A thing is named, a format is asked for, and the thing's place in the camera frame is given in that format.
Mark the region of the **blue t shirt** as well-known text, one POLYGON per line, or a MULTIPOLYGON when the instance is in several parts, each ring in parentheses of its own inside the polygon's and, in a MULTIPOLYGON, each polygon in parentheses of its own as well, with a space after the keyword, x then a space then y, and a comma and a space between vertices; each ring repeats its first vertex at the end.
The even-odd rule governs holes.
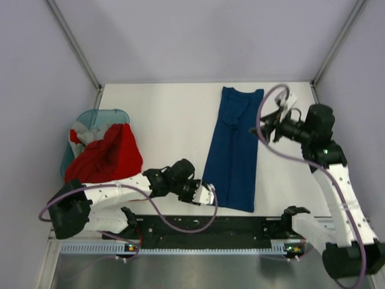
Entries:
POLYGON ((220 207, 254 211, 258 138, 249 132, 264 90, 239 92, 223 87, 218 118, 203 172, 215 187, 220 207))

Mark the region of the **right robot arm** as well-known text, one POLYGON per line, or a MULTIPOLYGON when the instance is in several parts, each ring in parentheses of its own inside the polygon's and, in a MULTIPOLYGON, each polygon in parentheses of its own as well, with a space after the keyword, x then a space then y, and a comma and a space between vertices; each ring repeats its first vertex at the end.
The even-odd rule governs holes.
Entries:
POLYGON ((333 110, 322 104, 309 107, 305 120, 293 120, 291 111, 278 108, 257 116, 251 132, 268 145, 282 137, 301 145, 301 158, 292 161, 309 166, 327 202, 334 229, 320 224, 305 207, 291 206, 282 215, 285 237, 300 235, 321 255, 324 268, 333 279, 374 275, 384 267, 384 243, 366 220, 349 176, 342 148, 332 139, 333 110))

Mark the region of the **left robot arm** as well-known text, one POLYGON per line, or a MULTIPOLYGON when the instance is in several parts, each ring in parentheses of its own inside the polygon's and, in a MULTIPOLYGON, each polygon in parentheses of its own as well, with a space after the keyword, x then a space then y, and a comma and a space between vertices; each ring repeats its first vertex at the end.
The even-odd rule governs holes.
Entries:
POLYGON ((211 204, 211 193, 194 179, 194 172, 192 163, 182 159, 173 166, 148 169, 117 181, 85 184, 71 180, 54 196, 61 200, 48 209, 55 235, 63 240, 82 231, 108 231, 131 238, 137 228, 133 214, 123 203, 168 193, 176 194, 182 202, 211 204))

